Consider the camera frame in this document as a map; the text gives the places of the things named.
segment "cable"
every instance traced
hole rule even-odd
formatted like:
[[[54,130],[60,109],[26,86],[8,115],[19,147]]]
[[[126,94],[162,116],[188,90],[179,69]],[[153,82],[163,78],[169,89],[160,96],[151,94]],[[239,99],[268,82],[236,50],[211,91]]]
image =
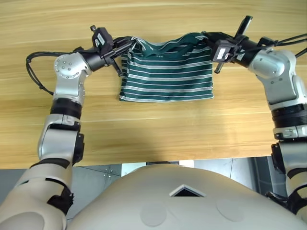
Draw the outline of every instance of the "cable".
[[[303,54],[307,53],[307,48],[303,49],[302,51],[298,52],[295,57],[298,58],[300,56],[302,56]]]
[[[297,41],[294,41],[294,42],[286,42],[286,43],[278,42],[277,46],[289,46],[289,45],[299,44],[299,43],[302,43],[302,42],[307,42],[307,38],[297,40]]]
[[[301,34],[301,35],[298,35],[298,36],[290,37],[290,38],[287,38],[285,40],[281,40],[280,43],[288,42],[288,41],[298,39],[298,38],[301,38],[301,37],[305,37],[305,36],[307,36],[307,34]]]
[[[282,40],[282,41],[274,41],[274,44],[272,44],[272,45],[260,46],[260,47],[255,47],[255,48],[252,48],[252,49],[244,50],[242,52],[236,53],[235,56],[240,55],[240,54],[244,54],[244,53],[248,53],[248,52],[252,52],[252,51],[271,48],[271,47],[274,47],[274,46],[289,46],[289,45],[299,44],[299,43],[307,41],[307,38],[297,40],[297,41],[293,41],[293,42],[286,42],[286,41],[291,41],[291,40],[298,39],[298,38],[301,38],[301,37],[304,37],[304,36],[307,36],[307,34],[301,34],[301,35],[298,35],[298,36],[295,36],[295,37],[290,37],[290,38],[287,38],[287,39]]]
[[[37,78],[37,76],[35,75],[30,63],[32,61],[32,59],[37,58],[37,57],[58,57],[61,56],[63,54],[71,54],[71,53],[65,53],[65,52],[50,52],[50,51],[40,51],[40,52],[34,52],[30,55],[27,56],[26,60],[25,60],[25,67],[26,70],[30,76],[30,78],[32,79],[32,81],[34,81],[34,83],[36,85],[39,86],[39,89],[46,91],[47,93],[49,93],[50,95],[53,95],[53,92],[48,90],[42,83],[41,81]]]

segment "white robot shell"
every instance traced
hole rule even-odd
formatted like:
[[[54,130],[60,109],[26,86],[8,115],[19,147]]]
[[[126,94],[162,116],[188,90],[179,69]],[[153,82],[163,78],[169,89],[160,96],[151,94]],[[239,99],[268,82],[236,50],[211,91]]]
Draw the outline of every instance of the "white robot shell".
[[[115,181],[68,230],[306,230],[294,214],[214,172],[145,166]]]

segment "floor tile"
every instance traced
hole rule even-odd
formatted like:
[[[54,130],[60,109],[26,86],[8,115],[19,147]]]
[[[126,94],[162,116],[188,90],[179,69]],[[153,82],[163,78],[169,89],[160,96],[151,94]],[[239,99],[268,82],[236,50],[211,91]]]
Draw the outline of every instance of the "floor tile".
[[[194,168],[209,170],[230,177],[232,159],[195,160]]]
[[[72,192],[74,193],[74,204],[68,211],[67,219],[74,217],[105,189],[106,178],[107,176],[104,176],[103,172],[73,167]]]
[[[231,179],[256,190],[256,178],[249,158],[235,158],[232,162]]]
[[[83,168],[93,169],[97,171],[101,171],[107,173],[110,169],[110,165],[91,165],[91,166],[82,166]]]
[[[121,176],[121,164],[111,164],[109,174]]]
[[[25,172],[25,169],[2,169],[0,170],[0,204]]]

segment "wooden table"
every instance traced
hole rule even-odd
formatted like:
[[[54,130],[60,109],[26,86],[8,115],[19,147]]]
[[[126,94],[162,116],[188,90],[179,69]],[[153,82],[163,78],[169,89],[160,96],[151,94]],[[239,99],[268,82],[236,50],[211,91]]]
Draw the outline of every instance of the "wooden table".
[[[135,35],[163,42],[187,32],[233,35],[245,15],[247,35],[285,39],[307,32],[306,0],[2,0],[0,1],[0,168],[36,162],[36,145],[52,97],[25,70],[35,51],[91,46],[92,24],[113,37]],[[298,52],[306,44],[289,46]],[[40,80],[54,89],[54,58],[33,62]],[[297,73],[307,81],[307,55]],[[213,100],[184,103],[118,101],[120,78],[112,67],[85,83],[85,134],[80,165],[266,156],[273,123],[262,84],[243,67],[228,64],[214,75]]]

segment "green striped shirt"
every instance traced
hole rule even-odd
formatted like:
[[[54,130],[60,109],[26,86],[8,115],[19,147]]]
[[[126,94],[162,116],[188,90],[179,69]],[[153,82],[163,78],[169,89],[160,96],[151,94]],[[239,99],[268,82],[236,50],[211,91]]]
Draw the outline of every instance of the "green striped shirt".
[[[165,43],[138,37],[122,55],[119,99],[132,102],[175,102],[213,98],[211,49],[200,33]]]

